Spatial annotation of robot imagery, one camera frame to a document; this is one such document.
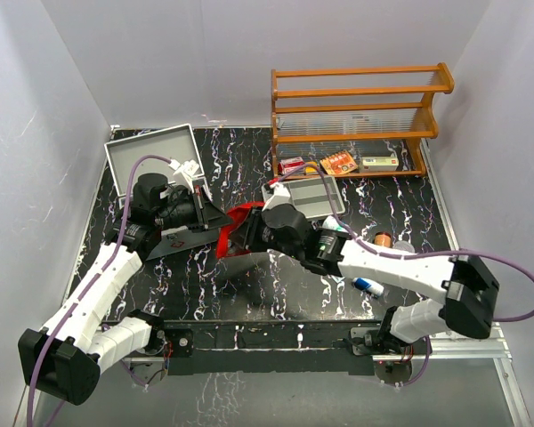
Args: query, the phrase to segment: wooden shelf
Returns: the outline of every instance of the wooden shelf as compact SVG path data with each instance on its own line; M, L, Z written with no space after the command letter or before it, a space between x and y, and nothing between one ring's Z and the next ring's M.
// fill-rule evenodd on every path
M356 87L310 90L279 90L278 79L297 77L343 77L387 75L387 83L380 79L377 87ZM406 83L400 83L406 77ZM453 77L444 63L434 66L342 68L271 72L271 127L273 168L277 172L277 148L288 144L324 144L347 141L404 140L415 168L409 171L379 173L348 173L337 178L365 178L369 176L407 176L426 173L419 143L422 138L435 138L439 128L432 111L436 93L451 93ZM422 94L417 102L384 102L373 104L318 105L281 107L280 100L316 97L344 97L363 95Z

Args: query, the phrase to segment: small box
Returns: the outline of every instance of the small box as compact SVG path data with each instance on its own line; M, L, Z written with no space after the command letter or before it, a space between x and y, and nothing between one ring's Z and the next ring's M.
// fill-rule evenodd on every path
M396 156L391 157L363 157L360 162L361 172L390 172L400 165Z
M284 158L279 162L279 173L285 174L301 165L304 165L302 157Z
M346 175L358 166L348 151L340 151L320 160L320 164L329 175Z
M306 162L307 165L313 165L317 166L317 162ZM305 175L316 175L318 174L317 170L314 167L305 167L304 168L304 174Z

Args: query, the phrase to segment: white wall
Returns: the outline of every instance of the white wall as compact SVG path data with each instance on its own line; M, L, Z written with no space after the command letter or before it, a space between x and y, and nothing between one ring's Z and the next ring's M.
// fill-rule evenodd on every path
M431 146L459 244L534 272L534 0L493 1L453 74ZM534 307L530 282L495 270L499 316ZM534 422L534 319L505 332Z
M136 127L267 125L272 68L452 67L489 0L42 2L107 120Z
M0 0L0 425L23 388L18 338L60 307L108 134L39 0Z

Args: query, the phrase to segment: black marble table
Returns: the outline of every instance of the black marble table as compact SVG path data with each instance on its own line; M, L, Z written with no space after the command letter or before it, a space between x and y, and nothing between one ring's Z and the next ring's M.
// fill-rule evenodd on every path
M115 139L141 132L149 130L117 131ZM273 176L269 129L196 129L194 134L217 205L228 210L262 200L261 185ZM344 220L367 239L386 231L394 241L406 240L418 252L449 248L428 178L337 182L346 207ZM117 192L106 166L73 287L91 267L117 211ZM316 323L315 329L320 331L320 325L334 327L334 322L377 322L388 307L409 305L420 298L386 286L384 297L375 300L348 281L316 276L275 252L217 261L214 251L212 244L145 262L115 300L106 320L118 322L131 310L142 309L159 315L170 325L191 329L202 326L202 338L209 336L208 342L201 344L205 348L237 348L238 338L232 332L227 333L229 342L218 344L217 333L212 329L217 329L218 324L250 329L254 325L291 322L307 328ZM311 344L316 346L314 335ZM261 347L270 342L269 335L269 339L255 345Z

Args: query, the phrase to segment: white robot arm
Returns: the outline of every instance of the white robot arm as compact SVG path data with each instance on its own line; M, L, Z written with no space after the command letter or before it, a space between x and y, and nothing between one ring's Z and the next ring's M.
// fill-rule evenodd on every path
M39 369L36 387L74 405L85 402L100 375L123 357L139 349L162 347L158 332L163 320L140 310L132 311L107 332L102 333L99 328L126 282L160 242L161 231L187 227L199 232L231 223L212 204L206 189L192 182L197 166L194 163L171 162L173 185L159 173L139 177L121 246L117 247L119 220L106 236L92 268L60 310L39 331L27 329L19 339L26 384L30 384L35 367L39 366L38 355L59 325Z
M290 194L281 183L265 190L271 196L264 205L249 206L247 214L228 212L236 224L226 234L236 252L274 249L316 274L369 278L428 297L408 307L391 307L380 329L366 337L367 347L376 352L399 351L426 335L448 330L476 339L489 337L499 286L479 257L410 261L403 259L409 253L366 243L378 253L371 254L344 229L313 228L290 204Z

